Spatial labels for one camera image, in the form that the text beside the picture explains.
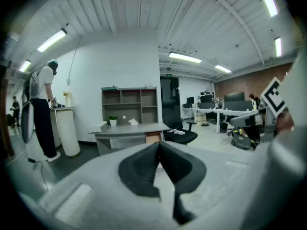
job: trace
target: white shoe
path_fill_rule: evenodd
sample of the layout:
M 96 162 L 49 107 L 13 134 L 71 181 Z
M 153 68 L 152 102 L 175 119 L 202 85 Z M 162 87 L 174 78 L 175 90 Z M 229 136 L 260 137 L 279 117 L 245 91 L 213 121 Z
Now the white shoe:
M 45 160 L 48 161 L 48 162 L 53 162 L 54 160 L 58 159 L 60 156 L 61 156 L 61 153 L 60 153 L 59 151 L 57 151 L 56 156 L 54 156 L 53 158 L 48 158 L 48 157 L 45 155 Z

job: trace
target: brick wall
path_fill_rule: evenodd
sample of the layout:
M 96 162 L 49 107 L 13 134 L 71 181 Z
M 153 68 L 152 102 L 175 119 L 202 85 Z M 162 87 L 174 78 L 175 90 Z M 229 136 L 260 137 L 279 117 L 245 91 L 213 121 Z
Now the brick wall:
M 274 77 L 283 80 L 285 73 L 291 68 L 292 63 L 253 72 L 236 78 L 214 83 L 216 97 L 224 97 L 225 94 L 244 92 L 248 100 L 250 94 L 260 96 Z

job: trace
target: black pants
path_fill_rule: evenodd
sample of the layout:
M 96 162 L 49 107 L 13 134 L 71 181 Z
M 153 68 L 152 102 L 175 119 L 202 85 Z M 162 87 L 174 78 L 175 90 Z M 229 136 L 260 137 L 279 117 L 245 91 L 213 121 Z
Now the black pants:
M 15 119 L 17 120 L 17 127 L 19 127 L 19 111 L 13 112 L 13 128 L 15 127 Z
M 53 139 L 48 102 L 45 99 L 34 99 L 32 100 L 32 105 L 34 107 L 35 132 L 39 145 L 47 157 L 53 158 L 57 152 Z

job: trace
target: reception counter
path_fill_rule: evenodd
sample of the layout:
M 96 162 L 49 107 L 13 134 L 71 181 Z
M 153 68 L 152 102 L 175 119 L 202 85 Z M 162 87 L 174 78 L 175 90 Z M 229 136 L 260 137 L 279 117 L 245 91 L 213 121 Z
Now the reception counter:
M 51 108 L 50 117 L 56 148 L 62 143 L 68 157 L 75 157 L 80 153 L 75 125 L 73 121 L 73 107 Z

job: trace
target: flower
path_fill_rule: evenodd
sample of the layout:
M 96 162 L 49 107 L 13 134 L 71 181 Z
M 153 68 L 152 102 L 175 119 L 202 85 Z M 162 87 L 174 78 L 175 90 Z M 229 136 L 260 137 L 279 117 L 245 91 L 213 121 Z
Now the flower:
M 64 95 L 65 97 L 69 96 L 70 94 L 71 94 L 70 92 L 63 91 L 63 95 Z

